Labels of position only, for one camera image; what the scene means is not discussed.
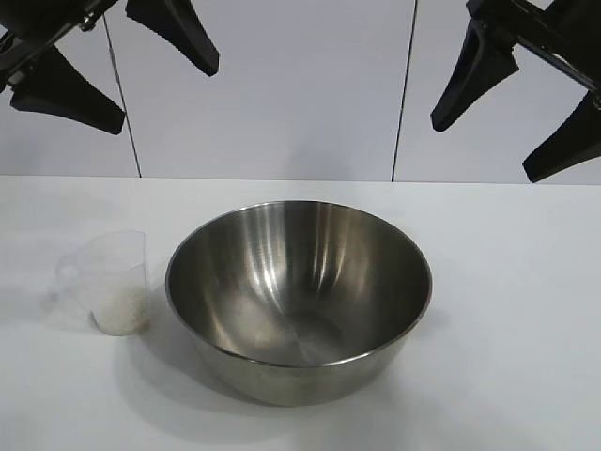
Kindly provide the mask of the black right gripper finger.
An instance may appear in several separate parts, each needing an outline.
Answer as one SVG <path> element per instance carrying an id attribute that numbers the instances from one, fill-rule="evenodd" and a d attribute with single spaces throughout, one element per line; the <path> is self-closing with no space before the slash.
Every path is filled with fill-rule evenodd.
<path id="1" fill-rule="evenodd" d="M 522 163 L 530 182 L 600 157 L 600 100 L 588 92 L 562 126 Z"/>
<path id="2" fill-rule="evenodd" d="M 487 91 L 518 71 L 516 37 L 485 21 L 469 21 L 455 69 L 430 114 L 433 129 L 444 132 Z"/>

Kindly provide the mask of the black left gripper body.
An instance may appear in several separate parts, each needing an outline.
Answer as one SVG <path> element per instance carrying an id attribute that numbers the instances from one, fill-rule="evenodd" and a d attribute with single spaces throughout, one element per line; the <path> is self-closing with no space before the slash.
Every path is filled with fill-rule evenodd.
<path id="1" fill-rule="evenodd" d="M 53 47 L 74 27 L 83 31 L 116 1 L 2 1 L 1 90 L 24 65 Z"/>

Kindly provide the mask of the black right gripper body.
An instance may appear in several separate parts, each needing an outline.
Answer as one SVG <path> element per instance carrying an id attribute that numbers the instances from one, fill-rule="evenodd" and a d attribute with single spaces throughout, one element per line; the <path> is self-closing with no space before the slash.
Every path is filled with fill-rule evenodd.
<path id="1" fill-rule="evenodd" d="M 471 18 L 496 25 L 556 69 L 600 95 L 600 3 L 469 1 Z"/>

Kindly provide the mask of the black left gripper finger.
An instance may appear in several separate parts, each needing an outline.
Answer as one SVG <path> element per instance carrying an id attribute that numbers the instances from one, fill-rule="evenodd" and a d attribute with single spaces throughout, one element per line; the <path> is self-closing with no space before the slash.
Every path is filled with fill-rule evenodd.
<path id="1" fill-rule="evenodd" d="M 121 107 L 55 48 L 38 58 L 12 91 L 10 106 L 18 111 L 63 117 L 110 134 L 122 132 L 125 113 Z"/>
<path id="2" fill-rule="evenodd" d="M 190 0 L 129 0 L 125 10 L 128 18 L 172 44 L 206 76 L 219 71 L 220 53 Z"/>

